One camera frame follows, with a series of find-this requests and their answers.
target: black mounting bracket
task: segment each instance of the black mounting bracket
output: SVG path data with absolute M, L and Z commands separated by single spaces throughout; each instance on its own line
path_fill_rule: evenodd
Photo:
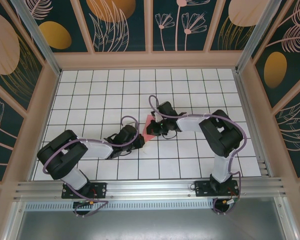
M 203 181 L 195 181 L 194 182 L 194 191 L 196 197 L 218 197 L 218 196 L 231 196 L 231 191 L 228 190 L 228 188 L 235 193 L 236 195 L 239 194 L 239 188 L 238 183 L 236 180 L 229 180 L 227 181 L 227 188 L 224 191 L 216 192 L 211 187 L 210 180 L 203 180 Z
M 106 198 L 107 193 L 107 183 L 106 182 L 92 182 L 90 185 L 89 192 L 87 192 L 84 196 L 89 199 L 104 199 Z M 66 185 L 62 185 L 62 199 L 81 199 L 81 197 L 77 196 L 73 193 L 70 188 Z

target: yellow oval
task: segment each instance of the yellow oval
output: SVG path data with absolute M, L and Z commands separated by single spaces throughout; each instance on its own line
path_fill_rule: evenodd
M 11 24 L 0 15 L 0 74 L 11 74 L 19 63 L 18 35 Z
M 61 24 L 45 21 L 40 24 L 39 29 L 50 47 L 61 50 L 70 47 L 72 42 L 70 33 Z
M 116 8 L 121 9 L 126 19 L 131 17 L 136 9 L 136 0 L 86 0 L 91 12 L 99 19 L 105 22 L 119 22 L 119 18 L 115 17 L 116 11 L 112 2 Z
M 251 27 L 258 23 L 269 0 L 232 0 L 228 14 L 230 21 L 239 27 Z
M 264 81 L 269 88 L 276 88 L 284 79 L 287 60 L 281 52 L 275 51 L 268 56 L 264 65 Z

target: white grid floor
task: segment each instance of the white grid floor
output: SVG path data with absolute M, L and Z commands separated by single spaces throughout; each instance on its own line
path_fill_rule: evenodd
M 44 133 L 43 145 L 73 130 L 79 137 L 103 139 L 120 131 L 120 120 L 134 116 L 143 131 L 151 109 L 148 97 L 169 101 L 177 113 L 224 110 L 247 133 L 232 171 L 261 176 L 231 69 L 127 69 L 63 71 Z M 117 159 L 82 159 L 77 167 L 90 180 L 207 178 L 214 153 L 202 133 L 180 132 L 166 140 L 156 137 L 142 149 Z M 37 162 L 33 180 L 51 180 Z

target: enclosure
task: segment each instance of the enclosure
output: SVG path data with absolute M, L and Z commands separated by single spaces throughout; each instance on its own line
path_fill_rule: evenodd
M 132 116 L 143 133 L 150 95 L 245 131 L 233 212 L 192 188 L 214 168 L 202 132 L 83 156 L 108 201 L 86 219 L 44 174 L 37 153 L 65 130 L 103 140 Z M 300 0 L 0 0 L 0 239 L 230 235 L 300 239 Z

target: purple cable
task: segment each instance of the purple cable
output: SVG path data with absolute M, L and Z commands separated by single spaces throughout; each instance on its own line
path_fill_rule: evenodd
M 157 114 L 161 115 L 162 117 L 165 117 L 165 118 L 170 118 L 170 119 L 182 119 L 182 118 L 186 118 L 186 117 L 200 117 L 200 118 L 204 118 L 204 117 L 207 117 L 207 118 L 216 118 L 216 119 L 221 119 L 221 120 L 224 120 L 228 123 L 231 123 L 232 125 L 234 125 L 235 127 L 237 127 L 240 132 L 242 133 L 242 136 L 243 136 L 243 144 L 241 147 L 239 147 L 238 149 L 236 149 L 231 157 L 230 157 L 230 160 L 229 160 L 229 165 L 228 165 L 228 172 L 231 174 L 231 175 L 236 175 L 236 174 L 239 174 L 239 186 L 238 186 L 238 189 L 239 189 L 239 194 L 238 194 L 238 198 L 240 197 L 240 193 L 241 193 L 241 173 L 240 171 L 238 172 L 235 172 L 235 173 L 232 173 L 230 172 L 231 171 L 231 166 L 232 166 L 232 162 L 233 162 L 233 159 L 235 157 L 235 155 L 240 152 L 247 144 L 247 135 L 245 133 L 245 131 L 242 129 L 241 126 L 239 126 L 236 122 L 230 120 L 229 118 L 226 118 L 226 117 L 223 117 L 223 116 L 218 116 L 218 115 L 213 115 L 213 114 L 184 114 L 184 115 L 181 115 L 181 116 L 169 116 L 169 115 L 165 115 L 165 114 L 162 114 L 161 112 L 159 112 L 151 103 L 151 98 L 155 98 L 155 101 L 156 101 L 156 105 L 158 106 L 159 104 L 159 100 L 158 98 L 155 96 L 155 95 L 150 95 L 148 100 L 149 100 L 149 104 L 150 104 L 150 107 L 152 108 L 153 111 L 155 111 Z M 215 204 L 216 204 L 216 201 L 218 200 L 218 198 L 215 198 L 213 199 L 213 203 L 212 203 L 212 209 L 215 213 L 220 213 L 221 211 L 219 211 L 218 209 L 215 208 Z
M 43 173 L 44 174 L 49 174 L 47 172 L 47 166 L 49 165 L 49 163 L 62 151 L 64 150 L 65 148 L 67 148 L 68 146 L 70 146 L 71 144 L 74 144 L 74 143 L 77 143 L 77 142 L 81 142 L 81 141 L 85 141 L 85 142 L 94 142 L 94 143 L 102 143 L 102 144 L 106 144 L 106 145 L 109 145 L 109 146 L 112 146 L 112 147 L 124 147 L 124 146 L 127 146 L 129 144 L 132 144 L 136 138 L 138 137 L 139 135 L 139 123 L 138 121 L 133 117 L 133 116 L 124 116 L 123 118 L 121 118 L 121 121 L 120 121 L 120 124 L 123 126 L 123 120 L 125 118 L 131 118 L 134 120 L 135 122 L 135 127 L 136 127 L 136 134 L 134 136 L 134 138 L 127 142 L 127 143 L 124 143 L 124 144 L 113 144 L 113 143 L 109 143 L 109 142 L 106 142 L 106 141 L 102 141 L 102 140 L 97 140 L 97 139 L 86 139 L 86 138 L 80 138 L 80 139 L 76 139 L 76 140 L 72 140 L 68 143 L 66 143 L 65 145 L 63 145 L 61 148 L 59 148 L 54 154 L 52 154 L 52 156 L 45 162 L 45 164 L 43 165 Z M 89 213 L 87 213 L 86 215 L 83 215 L 82 218 L 84 218 L 84 216 L 86 217 L 89 217 L 93 214 L 95 214 L 99 209 L 103 208 L 105 205 L 107 205 L 109 202 L 106 201 L 106 200 L 95 200 L 95 199 L 91 199 L 91 198 L 88 198 L 88 197 L 85 197 L 83 195 L 81 195 L 80 193 L 78 193 L 70 184 L 64 182 L 72 192 L 74 192 L 78 197 L 82 198 L 82 199 L 85 199 L 85 200 L 88 200 L 88 201 L 93 201 L 94 203 L 103 203 L 100 207 L 98 207 L 96 210 L 94 211 L 91 211 Z M 75 209 L 74 209 L 74 212 L 76 214 L 76 216 L 80 216 L 77 214 L 77 209 L 80 207 L 80 205 L 78 205 Z

